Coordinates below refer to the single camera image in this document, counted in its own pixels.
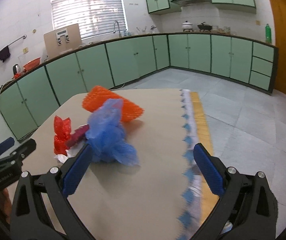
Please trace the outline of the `person's left hand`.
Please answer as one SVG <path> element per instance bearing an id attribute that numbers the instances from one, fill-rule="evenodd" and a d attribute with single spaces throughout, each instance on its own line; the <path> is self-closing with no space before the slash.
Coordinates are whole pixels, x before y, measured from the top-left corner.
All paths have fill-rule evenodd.
<path id="1" fill-rule="evenodd" d="M 12 202 L 10 201 L 10 196 L 7 188 L 0 192 L 0 209 L 5 215 L 6 222 L 9 224 L 10 215 L 12 212 Z"/>

